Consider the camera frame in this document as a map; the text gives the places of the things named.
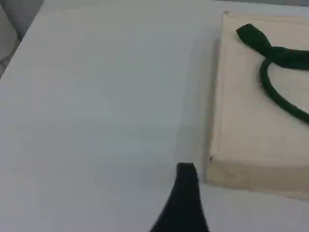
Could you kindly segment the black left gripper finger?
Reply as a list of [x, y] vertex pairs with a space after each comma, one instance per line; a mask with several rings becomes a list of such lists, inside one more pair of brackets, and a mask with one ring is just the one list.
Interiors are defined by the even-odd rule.
[[152, 232], [208, 232], [201, 204], [197, 170], [193, 163], [178, 163], [169, 198]]

